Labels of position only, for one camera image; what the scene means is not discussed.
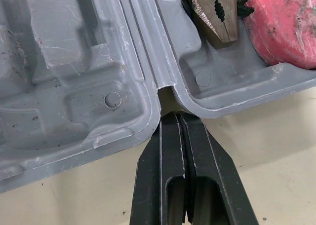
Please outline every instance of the pliers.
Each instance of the pliers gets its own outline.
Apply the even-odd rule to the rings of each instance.
[[[232,45],[238,39],[238,11],[248,16],[254,10],[247,0],[181,0],[200,33],[216,49]]]

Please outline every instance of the tool tray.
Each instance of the tool tray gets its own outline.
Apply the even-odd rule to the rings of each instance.
[[[315,86],[239,32],[215,50],[180,0],[0,0],[0,192],[144,142],[158,89],[216,118]]]

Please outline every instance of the gray plastic case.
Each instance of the gray plastic case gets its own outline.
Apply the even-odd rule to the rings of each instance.
[[[242,21],[213,49],[180,0],[0,0],[0,64],[0,192],[144,142],[160,88],[216,118],[316,78],[266,67]]]

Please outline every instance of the molded compartment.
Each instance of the molded compartment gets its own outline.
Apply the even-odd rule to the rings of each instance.
[[[0,0],[0,191],[151,137],[149,65],[130,0]]]
[[[183,108],[216,118],[316,85],[315,71],[287,63],[267,67],[253,48],[243,21],[239,39],[215,50],[200,37],[180,0],[155,0],[164,26],[165,47],[173,53],[173,90]]]

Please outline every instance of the pliers jaw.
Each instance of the pliers jaw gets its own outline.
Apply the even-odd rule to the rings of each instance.
[[[216,49],[238,39],[237,0],[192,0],[192,19]]]

